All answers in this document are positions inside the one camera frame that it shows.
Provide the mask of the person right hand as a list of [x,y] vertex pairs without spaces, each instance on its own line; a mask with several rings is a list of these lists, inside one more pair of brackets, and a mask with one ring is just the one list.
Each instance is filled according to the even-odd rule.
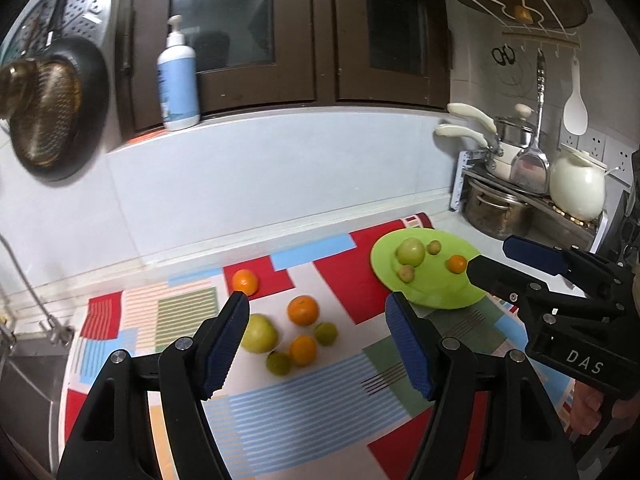
[[[582,382],[575,382],[574,399],[570,411],[570,426],[583,436],[589,436],[599,426],[604,395]],[[612,408],[612,419],[618,420],[618,433],[629,430],[636,423],[640,412],[639,393],[627,400],[618,400]]]

